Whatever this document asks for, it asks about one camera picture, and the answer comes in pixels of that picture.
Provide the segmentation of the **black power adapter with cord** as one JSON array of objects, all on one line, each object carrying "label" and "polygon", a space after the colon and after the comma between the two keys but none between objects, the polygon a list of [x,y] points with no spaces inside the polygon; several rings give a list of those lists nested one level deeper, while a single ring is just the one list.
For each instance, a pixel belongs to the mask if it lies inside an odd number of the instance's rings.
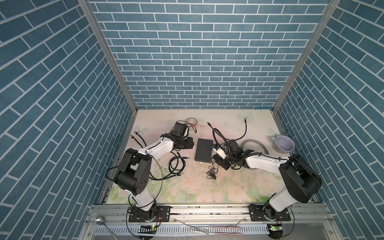
[{"label": "black power adapter with cord", "polygon": [[212,165],[208,167],[208,171],[206,172],[207,179],[216,180],[220,165],[216,163],[213,159],[211,159],[211,164]]}]

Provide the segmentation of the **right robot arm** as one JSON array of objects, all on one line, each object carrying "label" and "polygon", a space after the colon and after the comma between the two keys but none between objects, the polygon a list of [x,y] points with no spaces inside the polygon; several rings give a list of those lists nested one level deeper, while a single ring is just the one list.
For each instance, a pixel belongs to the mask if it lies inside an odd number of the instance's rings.
[{"label": "right robot arm", "polygon": [[281,213],[295,203],[307,203],[322,186],[321,177],[298,154],[276,157],[253,150],[244,151],[233,140],[215,144],[213,149],[216,152],[215,162],[225,170],[236,166],[260,169],[283,179],[283,189],[273,194],[264,204],[263,211],[272,219],[275,218],[273,214]]}]

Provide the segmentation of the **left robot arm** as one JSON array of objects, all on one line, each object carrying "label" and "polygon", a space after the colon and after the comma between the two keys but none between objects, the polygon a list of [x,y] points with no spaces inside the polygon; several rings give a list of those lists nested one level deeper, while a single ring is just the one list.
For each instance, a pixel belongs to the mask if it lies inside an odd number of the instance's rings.
[{"label": "left robot arm", "polygon": [[131,194],[139,210],[149,213],[156,207],[156,201],[147,189],[152,160],[157,160],[172,150],[192,149],[194,142],[189,137],[189,127],[197,132],[195,125],[191,123],[176,122],[169,133],[161,135],[158,141],[148,147],[125,151],[113,182]]}]

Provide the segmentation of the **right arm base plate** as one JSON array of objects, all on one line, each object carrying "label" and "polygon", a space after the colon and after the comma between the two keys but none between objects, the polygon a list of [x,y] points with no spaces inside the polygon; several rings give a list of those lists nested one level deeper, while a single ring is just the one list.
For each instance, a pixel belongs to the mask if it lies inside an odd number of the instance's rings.
[{"label": "right arm base plate", "polygon": [[263,222],[263,221],[291,221],[291,216],[288,209],[284,209],[282,212],[277,212],[269,205],[256,205],[250,204],[248,206],[250,217],[252,222]]}]

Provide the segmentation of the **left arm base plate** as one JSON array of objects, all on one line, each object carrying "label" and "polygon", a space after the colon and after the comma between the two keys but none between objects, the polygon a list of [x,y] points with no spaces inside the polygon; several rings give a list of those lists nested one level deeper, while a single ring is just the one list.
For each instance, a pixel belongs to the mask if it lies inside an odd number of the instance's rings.
[{"label": "left arm base plate", "polygon": [[170,214],[170,206],[153,205],[148,211],[144,211],[136,206],[133,206],[128,212],[128,221],[130,223],[155,222],[156,217],[158,217],[158,222],[169,222]]}]

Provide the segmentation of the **black network switch box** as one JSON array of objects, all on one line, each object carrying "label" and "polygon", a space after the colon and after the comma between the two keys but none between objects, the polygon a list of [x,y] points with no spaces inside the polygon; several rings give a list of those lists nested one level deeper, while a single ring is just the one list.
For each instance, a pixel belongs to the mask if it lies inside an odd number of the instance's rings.
[{"label": "black network switch box", "polygon": [[213,140],[198,139],[195,161],[210,163],[213,151]]}]

